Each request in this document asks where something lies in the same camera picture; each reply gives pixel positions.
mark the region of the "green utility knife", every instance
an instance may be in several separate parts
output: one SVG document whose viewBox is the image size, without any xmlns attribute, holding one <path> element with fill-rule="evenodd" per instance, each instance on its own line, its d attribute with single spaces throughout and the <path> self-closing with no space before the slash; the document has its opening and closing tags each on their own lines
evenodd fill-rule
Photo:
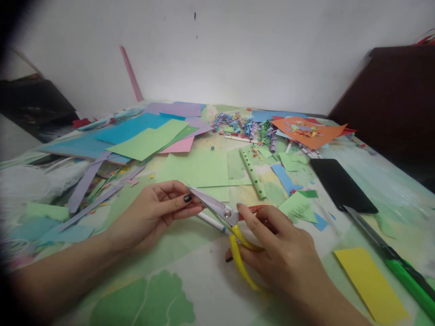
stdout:
<svg viewBox="0 0 435 326">
<path fill-rule="evenodd" d="M 385 264 L 397 276 L 403 286 L 435 321 L 435 291 L 426 282 L 423 275 L 417 272 L 411 264 L 397 254 L 372 227 L 351 207 L 344 206 L 353 219 L 366 231 L 367 235 L 377 244 L 385 255 Z"/>
</svg>

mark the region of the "fingernail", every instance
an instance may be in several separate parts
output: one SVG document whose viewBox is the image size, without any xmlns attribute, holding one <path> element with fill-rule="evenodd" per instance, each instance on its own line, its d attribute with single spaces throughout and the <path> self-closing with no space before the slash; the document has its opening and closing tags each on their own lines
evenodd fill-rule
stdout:
<svg viewBox="0 0 435 326">
<path fill-rule="evenodd" d="M 191 201 L 191 200 L 192 200 L 192 195 L 191 195 L 191 194 L 188 194 L 188 195 L 184 196 L 183 199 L 184 199 L 184 202 Z"/>
</svg>

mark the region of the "black phone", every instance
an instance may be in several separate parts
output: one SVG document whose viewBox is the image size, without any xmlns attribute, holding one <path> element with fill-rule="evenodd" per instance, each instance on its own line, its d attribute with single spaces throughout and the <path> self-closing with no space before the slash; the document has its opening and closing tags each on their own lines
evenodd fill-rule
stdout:
<svg viewBox="0 0 435 326">
<path fill-rule="evenodd" d="M 310 164 L 326 192 L 340 211 L 344 205 L 358 213 L 376 214 L 379 211 L 336 159 L 312 158 Z"/>
</svg>

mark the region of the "purple paper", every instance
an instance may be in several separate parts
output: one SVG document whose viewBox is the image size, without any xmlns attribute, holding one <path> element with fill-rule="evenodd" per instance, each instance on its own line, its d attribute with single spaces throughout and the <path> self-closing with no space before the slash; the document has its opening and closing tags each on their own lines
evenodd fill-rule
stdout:
<svg viewBox="0 0 435 326">
<path fill-rule="evenodd" d="M 166 113 L 182 117 L 197 117 L 202 115 L 200 104 L 151 103 L 147 105 L 144 112 L 152 114 Z"/>
<path fill-rule="evenodd" d="M 83 197 L 86 195 L 86 191 L 89 189 L 89 186 L 91 185 L 92 180 L 94 179 L 95 175 L 98 172 L 98 169 L 103 164 L 105 160 L 112 154 L 111 151 L 105 151 L 103 154 L 101 154 L 95 161 L 97 163 L 91 164 L 89 168 L 86 170 L 83 177 L 78 182 L 76 189 L 74 189 L 74 192 L 72 193 L 71 197 L 68 201 L 68 210 L 70 213 L 77 212 L 78 207 L 80 206 L 80 203 L 83 200 Z"/>
<path fill-rule="evenodd" d="M 202 121 L 200 118 L 187 118 L 185 121 L 189 122 L 190 126 L 192 126 L 194 128 L 199 128 L 199 129 L 197 131 L 191 133 L 189 136 L 184 137 L 183 139 L 193 137 L 193 136 L 205 133 L 207 131 L 213 130 L 213 128 L 209 124 Z"/>
<path fill-rule="evenodd" d="M 98 205 L 100 205 L 103 201 L 105 201 L 107 198 L 109 198 L 110 196 L 112 196 L 113 194 L 115 194 L 118 190 L 120 190 L 122 187 L 124 187 L 127 182 L 129 182 L 131 179 L 133 179 L 140 171 L 142 171 L 145 168 L 145 165 L 143 167 L 137 168 L 135 171 L 133 171 L 132 173 L 130 173 L 127 177 L 125 177 L 124 179 L 122 179 L 121 181 L 119 181 L 119 183 L 114 186 L 111 190 L 109 190 L 108 192 L 106 192 L 105 194 L 102 194 L 101 196 L 99 196 L 96 200 L 94 200 L 92 202 L 92 204 L 90 204 L 88 207 L 86 207 L 85 209 L 81 210 L 80 213 L 74 215 L 73 217 L 71 217 L 68 221 L 66 221 L 65 223 L 62 223 L 58 226 L 56 226 L 56 230 L 58 232 L 62 232 L 63 230 L 65 230 L 66 228 L 70 227 L 71 225 L 73 225 L 74 223 L 78 222 L 82 217 L 84 217 L 87 213 L 89 213 L 90 211 L 92 211 L 95 207 L 97 207 Z"/>
</svg>

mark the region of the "yellow scissors handle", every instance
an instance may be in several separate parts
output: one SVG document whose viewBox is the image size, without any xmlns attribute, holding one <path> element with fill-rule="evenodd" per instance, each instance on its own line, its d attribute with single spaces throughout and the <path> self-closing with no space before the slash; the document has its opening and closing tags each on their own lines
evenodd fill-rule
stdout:
<svg viewBox="0 0 435 326">
<path fill-rule="evenodd" d="M 262 251 L 263 248 L 255 244 L 252 244 L 251 242 L 246 240 L 246 238 L 243 236 L 237 224 L 231 228 L 231 231 L 233 232 L 233 234 L 230 235 L 229 238 L 230 238 L 230 248 L 231 248 L 232 258 L 234 259 L 234 263 L 236 264 L 240 275 L 254 291 L 263 292 L 263 289 L 259 287 L 257 284 L 255 284 L 255 282 L 252 280 L 252 278 L 249 276 L 248 272 L 246 271 L 245 266 L 243 265 L 242 257 L 240 256 L 239 247 L 237 245 L 237 239 L 240 240 L 241 244 L 244 247 L 250 250 L 259 252 Z"/>
</svg>

